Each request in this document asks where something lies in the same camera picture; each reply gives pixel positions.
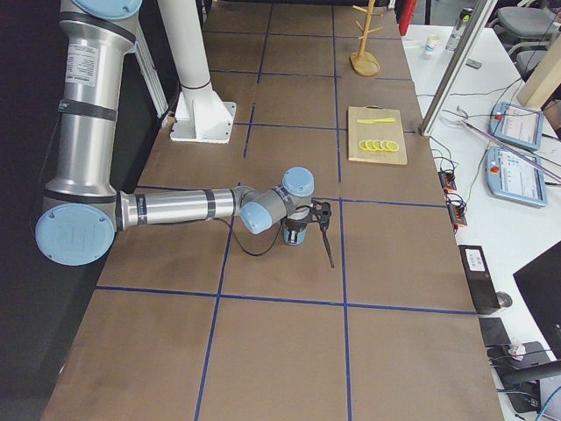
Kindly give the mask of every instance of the bottle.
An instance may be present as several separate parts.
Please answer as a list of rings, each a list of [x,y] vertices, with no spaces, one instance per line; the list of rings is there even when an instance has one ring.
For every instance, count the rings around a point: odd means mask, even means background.
[[[473,7],[465,7],[459,13],[458,19],[456,19],[456,24],[452,28],[452,34],[448,38],[448,42],[446,43],[446,49],[448,51],[455,51],[456,47],[458,47],[459,39],[462,38],[462,34],[465,31],[465,27],[467,23],[470,21],[472,17]]]

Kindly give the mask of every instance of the wooden block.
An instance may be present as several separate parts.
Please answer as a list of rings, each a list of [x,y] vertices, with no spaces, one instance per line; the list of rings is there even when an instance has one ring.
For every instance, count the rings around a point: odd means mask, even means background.
[[[407,165],[407,151],[399,110],[349,107],[348,111],[349,161],[378,164]],[[393,123],[360,123],[357,120],[393,118]],[[393,140],[399,145],[397,152],[367,152],[359,147],[361,140]]]
[[[561,37],[551,46],[550,51],[543,57],[536,70],[528,79],[520,93],[518,100],[529,108],[540,108],[561,83]]]

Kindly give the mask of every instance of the white desk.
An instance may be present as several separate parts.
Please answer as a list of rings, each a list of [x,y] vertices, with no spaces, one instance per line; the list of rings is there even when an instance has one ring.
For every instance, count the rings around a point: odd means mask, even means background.
[[[433,54],[427,55],[423,49],[430,33],[437,34],[440,43]],[[402,39],[423,115],[432,100],[432,96],[425,94],[435,93],[452,56],[444,50],[450,33],[450,27],[411,25]],[[480,61],[483,66],[479,70],[464,67],[452,93],[487,93],[506,88],[520,77],[491,29],[485,29],[480,34],[470,58]],[[503,89],[488,95],[449,96],[444,109],[456,111],[456,107],[460,106],[469,115],[488,115],[499,98],[501,101],[518,103],[515,92],[522,84],[519,81],[506,92]],[[441,115],[455,118],[448,113]],[[474,117],[470,121],[481,129],[488,128],[488,117]],[[545,125],[544,132],[554,134],[549,124]],[[464,199],[468,198],[468,191],[473,183],[467,205],[468,226],[458,230],[456,240],[458,244],[483,247],[495,290],[508,293],[514,301],[512,307],[493,314],[493,317],[501,317],[513,343],[539,341],[544,349],[549,349],[522,300],[513,273],[561,240],[561,189],[547,188],[549,204],[543,209],[499,199],[492,196],[486,186],[483,166],[475,178],[479,162],[487,148],[486,139],[463,126],[453,126],[442,119],[435,125],[432,137],[445,144],[451,151],[452,159],[459,163],[456,184],[458,193]],[[448,156],[432,139],[431,145]],[[538,153],[561,162],[561,143],[544,138]],[[561,168],[548,168],[556,174],[561,173]],[[501,396],[501,406],[506,420],[518,419],[505,396]]]

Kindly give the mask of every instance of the grid of blue lines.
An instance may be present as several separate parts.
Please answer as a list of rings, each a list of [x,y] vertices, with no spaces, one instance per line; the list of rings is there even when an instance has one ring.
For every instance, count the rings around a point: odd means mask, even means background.
[[[274,4],[271,4],[271,10],[269,12],[268,22],[267,22],[267,29],[266,32],[261,33],[265,35],[265,42],[263,46],[263,51],[261,54],[261,62],[259,64],[259,72],[232,72],[232,73],[250,73],[255,74],[257,76],[257,83],[259,83],[261,75],[291,75],[294,74],[278,74],[278,73],[265,73],[262,71],[263,68],[263,59],[266,53],[266,41],[269,34],[271,35],[285,35],[281,33],[270,33],[269,28],[271,24],[271,17],[273,15]],[[331,24],[332,24],[332,35],[330,36],[316,36],[316,35],[302,35],[306,37],[330,37],[333,40],[333,68],[334,68],[334,75],[333,76],[326,76],[326,75],[317,75],[318,77],[332,77],[334,80],[334,95],[335,95],[335,120],[336,126],[335,127],[302,127],[302,126],[293,126],[293,125],[268,125],[268,126],[276,126],[276,127],[298,127],[298,128],[309,128],[309,129],[319,129],[319,130],[335,130],[337,131],[337,174],[339,182],[342,181],[342,170],[341,170],[341,151],[340,151],[340,138],[339,133],[341,131],[345,131],[345,129],[340,128],[338,125],[338,116],[339,116],[339,109],[337,104],[337,66],[336,66],[336,38],[350,38],[350,37],[337,37],[335,35],[335,12],[333,6],[331,6]],[[410,81],[410,79],[394,79],[394,78],[386,78],[387,80],[404,80]],[[250,136],[251,136],[251,129],[253,126],[256,125],[264,125],[264,124],[255,124],[253,123],[253,115],[255,112],[255,103],[252,106],[251,116],[249,123],[235,123],[235,125],[247,125],[248,131],[245,140],[245,148],[243,152],[243,157],[246,158],[247,150],[249,146]],[[175,189],[175,188],[166,188],[162,186],[148,186],[148,185],[139,185],[139,188],[146,188],[146,189],[162,189],[162,190],[188,190],[188,189]],[[430,203],[404,203],[404,202],[389,202],[389,201],[377,201],[377,200],[356,200],[350,198],[343,198],[343,197],[317,197],[317,199],[321,200],[328,200],[333,203],[338,203],[339,209],[339,218],[340,218],[340,241],[341,241],[341,277],[342,277],[342,288],[343,288],[343,302],[327,302],[327,301],[314,301],[314,300],[302,300],[302,299],[292,299],[292,298],[278,298],[278,297],[268,297],[268,296],[237,296],[231,294],[223,294],[222,287],[224,283],[224,271],[226,268],[226,263],[229,257],[229,251],[231,247],[231,232],[229,232],[226,246],[224,250],[224,259],[222,263],[221,273],[220,273],[220,280],[218,283],[218,289],[216,294],[212,293],[202,293],[202,292],[189,292],[189,291],[178,291],[178,290],[164,290],[164,289],[142,289],[142,288],[130,288],[130,287],[112,287],[112,286],[103,286],[98,285],[96,288],[100,290],[108,290],[108,291],[130,291],[130,292],[138,292],[138,293],[149,293],[149,294],[169,294],[169,295],[177,295],[177,296],[205,296],[215,299],[215,306],[214,312],[212,316],[212,322],[210,325],[210,332],[209,338],[206,348],[206,354],[202,369],[202,377],[201,383],[199,387],[199,394],[197,397],[196,409],[195,409],[195,416],[194,421],[199,420],[201,405],[202,405],[202,396],[204,394],[204,386],[206,382],[206,375],[208,372],[209,367],[209,359],[210,353],[213,344],[214,332],[217,324],[217,314],[218,309],[220,306],[221,300],[246,300],[246,301],[261,301],[261,302],[275,302],[275,303],[298,303],[298,304],[308,304],[308,305],[326,305],[326,306],[335,306],[340,307],[343,311],[344,315],[344,351],[345,351],[345,369],[346,369],[346,391],[347,391],[347,411],[348,411],[348,421],[352,421],[352,387],[351,387],[351,362],[350,362],[350,347],[349,347],[349,323],[348,323],[348,309],[350,308],[364,308],[364,309],[377,309],[377,310],[399,310],[399,311],[420,311],[420,312],[431,312],[431,313],[443,313],[443,314],[456,314],[456,315],[472,315],[476,316],[477,313],[474,311],[467,311],[467,310],[447,310],[447,309],[430,309],[430,308],[420,308],[420,307],[401,307],[401,306],[388,306],[388,305],[377,305],[377,304],[366,304],[366,303],[349,303],[347,299],[347,281],[346,281],[346,267],[345,267],[345,246],[344,246],[344,204],[345,203],[376,203],[380,205],[393,205],[393,206],[413,206],[413,207],[426,207],[426,208],[442,208],[445,209],[444,205],[440,204],[430,204]]]

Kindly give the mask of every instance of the sticker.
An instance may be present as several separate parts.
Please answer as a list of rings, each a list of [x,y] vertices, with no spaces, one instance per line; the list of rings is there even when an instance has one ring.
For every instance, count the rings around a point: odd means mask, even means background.
[[[145,195],[134,195],[137,199],[137,220],[138,225],[148,224],[148,206],[146,205]]]
[[[485,265],[483,264],[483,256],[481,251],[472,248],[466,248],[465,257],[467,264],[472,272],[485,272]]]
[[[68,44],[67,76],[64,82],[96,86],[99,48]]]

